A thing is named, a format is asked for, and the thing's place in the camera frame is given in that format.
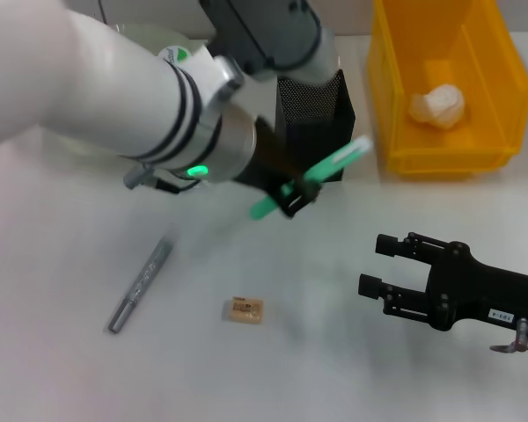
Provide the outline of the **black mesh pen holder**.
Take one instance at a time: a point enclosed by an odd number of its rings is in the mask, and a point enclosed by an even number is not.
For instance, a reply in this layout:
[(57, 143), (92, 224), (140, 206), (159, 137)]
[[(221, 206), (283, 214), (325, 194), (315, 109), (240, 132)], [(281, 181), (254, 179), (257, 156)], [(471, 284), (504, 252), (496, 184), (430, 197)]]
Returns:
[(282, 149), (302, 170), (311, 168), (352, 140), (356, 121), (344, 72), (326, 84), (277, 79), (275, 133)]

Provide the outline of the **mint green pen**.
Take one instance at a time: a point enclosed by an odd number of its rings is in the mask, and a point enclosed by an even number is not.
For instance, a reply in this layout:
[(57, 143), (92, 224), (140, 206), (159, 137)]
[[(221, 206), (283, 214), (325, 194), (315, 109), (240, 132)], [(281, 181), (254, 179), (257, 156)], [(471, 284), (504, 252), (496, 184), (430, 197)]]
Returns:
[[(330, 156), (314, 164), (304, 175), (303, 181), (311, 184), (311, 187), (321, 188), (322, 184), (336, 173), (343, 171), (352, 163), (368, 154), (373, 142), (367, 135), (355, 138), (347, 145), (336, 150)], [(303, 194), (296, 193), (296, 182), (291, 181), (281, 186), (277, 194), (278, 200), (285, 204), (287, 210), (284, 212), (291, 218), (296, 212), (305, 207), (312, 200), (305, 202)], [(249, 215), (254, 221), (262, 220), (276, 209), (280, 204), (273, 196), (267, 196), (251, 207)]]

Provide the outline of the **pale green wavy fruit plate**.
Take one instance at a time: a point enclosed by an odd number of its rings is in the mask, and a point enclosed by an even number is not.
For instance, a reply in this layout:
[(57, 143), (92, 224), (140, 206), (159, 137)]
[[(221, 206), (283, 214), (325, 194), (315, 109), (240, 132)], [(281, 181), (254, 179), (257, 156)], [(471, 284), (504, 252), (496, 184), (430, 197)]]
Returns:
[(192, 52), (200, 45), (198, 41), (190, 40), (181, 33), (158, 25), (116, 24), (111, 25), (111, 28), (153, 54), (171, 46), (184, 47)]

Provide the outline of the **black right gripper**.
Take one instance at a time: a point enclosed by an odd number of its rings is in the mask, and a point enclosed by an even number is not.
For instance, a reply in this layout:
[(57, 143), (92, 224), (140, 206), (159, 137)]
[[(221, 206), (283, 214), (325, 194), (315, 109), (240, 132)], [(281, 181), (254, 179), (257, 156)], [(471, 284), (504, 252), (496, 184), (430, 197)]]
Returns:
[(424, 292), (384, 283), (361, 274), (358, 294), (383, 300), (383, 312), (449, 331), (464, 319), (514, 330), (528, 320), (528, 275), (482, 264), (461, 242), (409, 232), (403, 239), (379, 234), (375, 252), (431, 265)]

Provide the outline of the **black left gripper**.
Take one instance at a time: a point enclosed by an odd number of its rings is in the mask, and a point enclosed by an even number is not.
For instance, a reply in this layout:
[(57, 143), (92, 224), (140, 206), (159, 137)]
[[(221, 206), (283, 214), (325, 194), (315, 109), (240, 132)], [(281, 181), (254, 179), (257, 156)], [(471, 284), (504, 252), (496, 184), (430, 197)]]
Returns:
[(253, 155), (234, 181), (272, 193), (272, 199), (282, 213), (292, 218), (318, 198), (322, 184), (300, 174), (282, 138), (265, 120), (256, 120), (254, 129)]

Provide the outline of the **small tan eraser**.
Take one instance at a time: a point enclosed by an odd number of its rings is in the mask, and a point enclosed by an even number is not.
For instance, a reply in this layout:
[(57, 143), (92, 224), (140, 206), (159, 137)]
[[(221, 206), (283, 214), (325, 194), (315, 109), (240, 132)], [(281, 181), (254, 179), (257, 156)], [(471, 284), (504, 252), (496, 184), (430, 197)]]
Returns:
[(229, 321), (240, 324), (262, 324), (264, 301), (257, 298), (233, 296), (226, 307), (225, 316)]

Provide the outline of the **grey marker pen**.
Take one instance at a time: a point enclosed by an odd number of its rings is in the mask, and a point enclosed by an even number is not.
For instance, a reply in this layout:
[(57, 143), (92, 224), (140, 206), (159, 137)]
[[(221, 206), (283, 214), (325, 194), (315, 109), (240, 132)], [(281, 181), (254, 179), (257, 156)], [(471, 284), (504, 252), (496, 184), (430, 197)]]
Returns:
[(168, 238), (160, 239), (109, 321), (107, 330), (110, 333), (118, 334), (121, 332), (137, 304), (157, 278), (172, 249), (173, 243)]

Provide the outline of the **clear green-label water bottle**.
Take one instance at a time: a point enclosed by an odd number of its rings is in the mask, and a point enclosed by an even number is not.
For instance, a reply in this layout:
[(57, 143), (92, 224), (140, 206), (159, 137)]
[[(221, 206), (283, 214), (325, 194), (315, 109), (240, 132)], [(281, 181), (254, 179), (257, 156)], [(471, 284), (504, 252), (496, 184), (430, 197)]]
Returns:
[(186, 47), (178, 45), (165, 47), (158, 53), (159, 58), (174, 65), (178, 65), (190, 56), (191, 52)]

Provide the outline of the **white paper ball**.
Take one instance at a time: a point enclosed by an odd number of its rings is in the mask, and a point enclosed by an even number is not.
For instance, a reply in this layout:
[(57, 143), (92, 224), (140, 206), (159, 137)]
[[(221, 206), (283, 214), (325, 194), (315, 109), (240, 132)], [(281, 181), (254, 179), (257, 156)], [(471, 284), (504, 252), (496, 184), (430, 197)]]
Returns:
[(453, 84), (442, 84), (428, 94), (414, 94), (408, 111), (416, 122), (450, 129), (462, 119), (465, 107), (462, 91)]

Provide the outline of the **yellow plastic bin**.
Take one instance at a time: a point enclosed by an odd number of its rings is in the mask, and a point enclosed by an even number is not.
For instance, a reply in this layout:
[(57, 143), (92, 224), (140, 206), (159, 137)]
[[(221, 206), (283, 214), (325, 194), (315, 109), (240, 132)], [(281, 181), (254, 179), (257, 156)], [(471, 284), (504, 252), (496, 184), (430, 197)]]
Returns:
[[(460, 178), (496, 171), (522, 148), (528, 74), (495, 0), (374, 0), (367, 74), (388, 171)], [(460, 122), (414, 121), (411, 97), (442, 84), (464, 95)]]

